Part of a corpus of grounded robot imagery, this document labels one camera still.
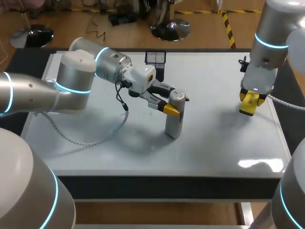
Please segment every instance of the can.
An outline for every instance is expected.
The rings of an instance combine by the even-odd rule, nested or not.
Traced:
[[[165,133],[176,139],[182,131],[186,95],[182,90],[175,89],[170,93],[168,104],[180,112],[180,116],[167,115]]]

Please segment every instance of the black bracket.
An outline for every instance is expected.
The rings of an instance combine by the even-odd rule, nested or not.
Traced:
[[[244,59],[243,60],[238,60],[238,62],[241,64],[241,68],[240,68],[240,71],[242,73],[245,73],[247,71],[247,67],[249,65],[249,62],[246,61],[247,60],[247,57],[244,56]]]

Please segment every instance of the yellow and black hazard tape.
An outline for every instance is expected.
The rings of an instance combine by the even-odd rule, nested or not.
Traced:
[[[175,14],[183,14],[183,15],[192,15],[192,14],[208,14],[208,13],[262,13],[261,10],[220,10],[220,11],[212,11],[212,10],[197,10],[197,11],[175,11]]]
[[[227,34],[228,34],[228,37],[229,37],[231,49],[236,49],[235,39],[233,37],[232,29],[231,29],[231,26],[229,24],[228,13],[222,12],[222,16],[223,16],[224,25],[225,25],[225,28],[227,30]]]

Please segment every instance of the wooden floor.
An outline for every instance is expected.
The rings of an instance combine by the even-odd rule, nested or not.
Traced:
[[[224,0],[224,10],[262,9],[264,0]],[[210,0],[185,0],[177,10],[210,10]],[[177,15],[187,20],[192,27],[191,35],[181,42],[163,42],[154,38],[149,25],[144,21],[112,27],[106,16],[96,16],[99,34],[106,32],[106,40],[97,39],[86,28],[93,15],[81,12],[63,12],[58,15],[42,15],[31,23],[43,23],[54,30],[54,40],[48,47],[67,48],[78,37],[86,37],[112,48],[217,48],[228,49],[230,44],[223,19],[216,14]],[[260,19],[258,13],[230,13],[229,22],[237,48],[251,48],[254,33]],[[4,71],[14,49],[9,38],[13,31],[22,28],[17,13],[0,15],[0,40],[9,53],[8,60],[0,66]],[[0,61],[4,53],[0,50]],[[295,74],[305,92],[305,77]],[[254,216],[259,214],[264,203],[253,203]],[[78,223],[124,223],[124,224],[210,224],[236,225],[240,219],[231,203],[76,203]]]

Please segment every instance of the black round base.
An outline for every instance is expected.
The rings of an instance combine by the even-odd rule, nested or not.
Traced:
[[[31,30],[13,33],[10,44],[15,48],[40,48],[53,39],[53,30],[44,25],[31,25]]]
[[[163,41],[176,42],[183,40],[191,33],[191,26],[181,19],[151,26],[152,34]]]

